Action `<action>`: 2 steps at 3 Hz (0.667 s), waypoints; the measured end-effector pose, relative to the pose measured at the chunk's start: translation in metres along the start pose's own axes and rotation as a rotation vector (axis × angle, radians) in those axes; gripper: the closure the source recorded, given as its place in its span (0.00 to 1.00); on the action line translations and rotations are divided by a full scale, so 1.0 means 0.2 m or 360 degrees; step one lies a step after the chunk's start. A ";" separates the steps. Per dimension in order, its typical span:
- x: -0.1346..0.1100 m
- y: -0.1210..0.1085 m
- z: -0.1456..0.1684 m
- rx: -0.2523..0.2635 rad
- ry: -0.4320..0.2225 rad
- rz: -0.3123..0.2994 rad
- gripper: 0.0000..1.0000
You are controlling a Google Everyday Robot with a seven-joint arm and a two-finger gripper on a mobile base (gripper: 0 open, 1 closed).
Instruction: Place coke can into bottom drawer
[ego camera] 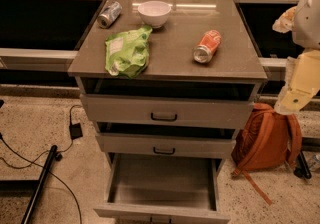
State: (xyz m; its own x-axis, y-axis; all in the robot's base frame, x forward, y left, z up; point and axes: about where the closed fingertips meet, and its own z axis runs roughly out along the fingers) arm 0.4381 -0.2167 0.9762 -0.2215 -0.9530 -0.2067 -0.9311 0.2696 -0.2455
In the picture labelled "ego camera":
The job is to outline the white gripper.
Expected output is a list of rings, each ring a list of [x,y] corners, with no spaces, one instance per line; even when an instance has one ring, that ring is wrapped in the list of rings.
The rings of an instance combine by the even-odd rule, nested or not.
[[[300,0],[297,8],[291,7],[281,14],[272,29],[279,33],[292,30],[293,42],[310,48],[286,61],[285,85],[274,110],[290,115],[299,112],[320,91],[320,0]]]

